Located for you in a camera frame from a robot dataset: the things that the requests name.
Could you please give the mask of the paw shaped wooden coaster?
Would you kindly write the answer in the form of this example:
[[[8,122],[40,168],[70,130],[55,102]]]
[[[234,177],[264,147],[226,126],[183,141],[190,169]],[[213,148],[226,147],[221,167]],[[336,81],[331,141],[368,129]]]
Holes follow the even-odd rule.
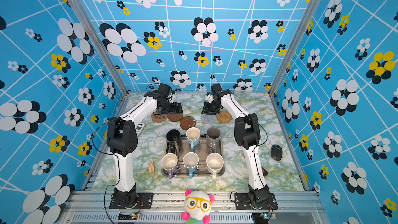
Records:
[[[151,115],[152,122],[162,123],[168,120],[168,114],[162,114],[161,111],[156,111]]]

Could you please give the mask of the dark round wooden coaster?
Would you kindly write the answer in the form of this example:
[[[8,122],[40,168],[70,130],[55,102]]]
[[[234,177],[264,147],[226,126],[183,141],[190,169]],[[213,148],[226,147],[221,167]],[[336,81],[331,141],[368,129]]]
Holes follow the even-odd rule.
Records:
[[[171,122],[179,122],[183,118],[183,113],[180,113],[180,114],[168,114],[167,118]]]

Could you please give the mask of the grey blue crochet coaster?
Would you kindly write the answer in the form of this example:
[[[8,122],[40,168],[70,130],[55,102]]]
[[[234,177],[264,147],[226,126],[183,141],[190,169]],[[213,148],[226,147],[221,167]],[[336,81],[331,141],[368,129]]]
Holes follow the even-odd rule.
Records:
[[[216,115],[201,115],[201,121],[205,124],[213,124],[216,121]]]

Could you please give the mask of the woven rattan coaster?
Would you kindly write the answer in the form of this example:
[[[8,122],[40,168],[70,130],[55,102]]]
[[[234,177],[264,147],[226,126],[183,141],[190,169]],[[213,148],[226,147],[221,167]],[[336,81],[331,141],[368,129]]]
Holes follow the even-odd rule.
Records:
[[[227,124],[233,120],[233,117],[228,111],[221,111],[216,118],[222,124]]]

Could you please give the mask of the scratched round wooden coaster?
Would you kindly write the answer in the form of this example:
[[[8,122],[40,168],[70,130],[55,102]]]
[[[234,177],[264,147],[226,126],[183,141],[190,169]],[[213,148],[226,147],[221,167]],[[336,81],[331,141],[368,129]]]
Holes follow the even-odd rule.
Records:
[[[180,124],[180,127],[181,127],[183,130],[186,131],[186,130],[188,130],[189,128],[195,127],[196,124],[197,124],[197,122],[196,122],[196,119],[193,118],[192,116],[185,116],[185,117],[183,117],[183,118],[180,120],[179,124]]]

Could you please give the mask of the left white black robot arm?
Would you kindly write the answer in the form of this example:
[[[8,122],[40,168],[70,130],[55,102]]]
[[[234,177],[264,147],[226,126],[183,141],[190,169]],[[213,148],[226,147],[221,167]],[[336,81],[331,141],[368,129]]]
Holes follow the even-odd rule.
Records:
[[[136,181],[133,175],[133,152],[138,146],[138,124],[152,113],[180,114],[182,105],[175,102],[175,91],[159,84],[155,91],[144,94],[131,110],[108,122],[106,144],[114,156],[117,183],[112,197],[116,207],[132,208],[138,202]]]

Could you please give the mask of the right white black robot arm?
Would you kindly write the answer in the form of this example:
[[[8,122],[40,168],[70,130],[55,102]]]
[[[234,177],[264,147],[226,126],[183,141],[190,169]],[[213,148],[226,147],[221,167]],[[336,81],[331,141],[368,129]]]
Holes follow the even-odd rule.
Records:
[[[210,87],[202,110],[203,115],[217,115],[221,109],[234,119],[234,138],[242,149],[247,169],[250,204],[254,208],[262,208],[271,194],[265,181],[259,157],[260,125],[258,116],[246,111],[228,89],[222,89],[220,84]]]

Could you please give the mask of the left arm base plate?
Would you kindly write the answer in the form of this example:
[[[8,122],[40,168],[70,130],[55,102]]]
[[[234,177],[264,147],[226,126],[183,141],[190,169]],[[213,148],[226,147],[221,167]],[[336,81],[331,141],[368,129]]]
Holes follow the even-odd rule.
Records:
[[[122,194],[122,196],[112,195],[109,209],[151,209],[153,196],[154,194],[152,192],[137,193],[127,198],[125,194]]]

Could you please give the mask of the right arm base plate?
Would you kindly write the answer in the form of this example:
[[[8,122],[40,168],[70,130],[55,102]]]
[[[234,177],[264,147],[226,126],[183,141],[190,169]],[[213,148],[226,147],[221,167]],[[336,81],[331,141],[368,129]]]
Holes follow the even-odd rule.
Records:
[[[238,210],[278,210],[278,204],[273,193],[269,194],[267,199],[264,197],[257,199],[250,192],[235,193],[232,199]]]

